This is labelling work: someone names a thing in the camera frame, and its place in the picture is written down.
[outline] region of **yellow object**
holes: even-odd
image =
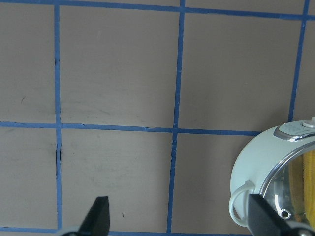
[[[310,226],[315,228],[315,151],[303,154],[304,208]]]
[[[304,186],[303,186],[303,156],[289,162],[289,184],[291,202],[295,211],[295,220],[301,222],[300,215],[304,213]]]

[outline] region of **metal rim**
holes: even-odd
[[[296,157],[311,151],[315,149],[315,141],[312,141],[308,144],[304,144],[300,147],[298,147],[297,149],[293,150],[292,152],[290,152],[288,155],[286,155],[281,161],[278,162],[278,164],[276,166],[274,166],[274,168],[269,172],[269,174],[267,175],[266,179],[264,180],[263,184],[261,185],[259,194],[264,198],[266,191],[273,179],[273,176],[288,162],[294,160]]]

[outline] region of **control panel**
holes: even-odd
[[[274,135],[292,142],[314,136],[315,117],[313,117],[312,120],[294,121],[280,125],[276,128]]]

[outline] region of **blue tape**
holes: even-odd
[[[159,6],[159,5],[96,2],[96,1],[60,0],[60,5],[85,6],[85,7],[105,7],[105,8],[148,10],[148,11],[170,11],[170,12],[179,12],[180,11],[180,8],[177,6]]]
[[[183,134],[213,134],[213,135],[245,135],[256,136],[260,131],[243,131],[243,130],[213,130],[213,129],[183,129],[183,128],[149,128],[141,126],[124,126],[124,125],[106,125],[106,124],[49,124],[49,123],[17,123],[17,122],[0,122],[0,127],[13,128],[46,128],[46,129],[99,129],[99,130],[118,130],[118,131],[140,131],[140,132],[158,132],[158,133],[183,133]]]
[[[0,2],[24,3],[24,4],[54,4],[55,1],[54,0],[0,0]],[[195,14],[220,14],[220,15],[229,15],[229,16],[252,16],[252,17],[262,17],[262,18],[287,19],[287,20],[303,20],[303,19],[312,20],[312,21],[315,20],[315,16],[307,16],[305,18],[305,16],[299,15],[299,14],[220,10],[220,9],[206,9],[206,8],[194,8],[194,7],[159,6],[159,5],[96,2],[96,1],[93,2],[93,1],[60,0],[59,5],[184,12],[184,13],[195,13]]]
[[[59,1],[54,5],[54,32],[55,32],[55,113],[56,113],[56,189],[57,189],[57,224],[58,229],[63,227],[62,214],[62,174],[61,174],[61,101],[60,101],[60,7]]]
[[[16,227],[0,227],[2,232],[22,232],[22,233],[47,233],[54,234],[57,230],[53,229],[37,229],[37,228],[16,228]]]
[[[229,16],[253,16],[253,17],[262,17],[262,18],[288,19],[288,20],[302,20],[303,19],[303,15],[298,15],[298,14],[219,10],[219,9],[205,9],[205,8],[193,8],[193,7],[186,7],[185,12],[186,13],[199,13],[199,14],[220,14],[220,15],[229,15]]]
[[[236,135],[236,136],[257,136],[261,131],[245,130],[215,130],[215,129],[178,129],[181,134],[213,134],[213,135]]]
[[[23,3],[23,4],[42,4],[42,5],[53,5],[54,0],[0,0],[4,3]]]
[[[56,128],[56,124],[49,124],[49,123],[0,122],[0,127],[55,129],[55,128]]]
[[[185,0],[181,0],[180,7],[185,8]],[[183,45],[184,45],[184,24],[185,14],[180,13],[179,28],[178,28],[178,49],[177,49],[177,72],[176,72],[176,87],[175,87],[175,105],[174,105],[174,124],[173,124],[173,141],[171,153],[171,167],[169,178],[168,191],[168,210],[167,210],[167,226],[166,232],[170,233],[172,230],[172,216],[173,216],[173,202],[174,202],[174,183],[175,183],[175,166],[176,166],[176,152],[177,152],[177,136],[178,136],[178,122],[180,109],[180,95],[181,95],[181,80],[183,67]]]
[[[37,229],[37,228],[14,228],[14,227],[0,227],[2,232],[21,232],[21,233],[46,233],[55,234],[57,230],[54,229]],[[238,234],[185,234],[185,233],[153,233],[153,232],[120,232],[110,231],[109,236],[249,236]]]
[[[250,236],[244,234],[186,234],[186,233],[152,233],[110,231],[109,236]]]
[[[293,117],[294,117],[296,94],[297,94],[297,89],[298,89],[299,74],[300,74],[302,52],[303,52],[304,35],[305,35],[306,22],[307,22],[306,18],[307,18],[307,14],[308,14],[308,11],[309,11],[309,6],[310,6],[310,0],[305,0],[305,2],[304,2],[304,9],[303,9],[303,16],[305,16],[305,17],[304,17],[304,19],[301,22],[299,46],[298,46],[297,56],[296,56],[296,63],[295,63],[294,79],[293,79],[293,86],[292,86],[292,92],[291,92],[291,100],[290,100],[288,122],[293,121]]]
[[[141,126],[106,125],[106,124],[62,124],[62,129],[100,129],[100,130],[120,130],[120,131],[143,131],[172,133],[172,128],[149,128]]]

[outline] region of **white handle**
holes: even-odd
[[[244,183],[244,185],[242,185],[241,187],[236,189],[234,191],[234,193],[232,194],[231,198],[230,198],[230,202],[228,204],[228,210],[229,210],[230,215],[231,215],[232,219],[234,220],[234,222],[236,224],[240,225],[240,226],[243,226],[243,227],[247,227],[248,226],[247,225],[247,216],[246,216],[246,214],[247,214],[247,211],[246,211],[247,205],[246,204],[247,203],[245,205],[243,205],[243,210],[244,210],[244,212],[246,214],[244,215],[244,217],[242,219],[240,219],[240,218],[236,217],[235,214],[234,214],[234,203],[235,203],[235,200],[237,199],[237,197],[240,194],[245,193],[247,191],[249,191],[249,194],[251,194],[251,193],[254,192],[254,190],[255,190],[255,185],[248,180],[248,181],[246,181]]]

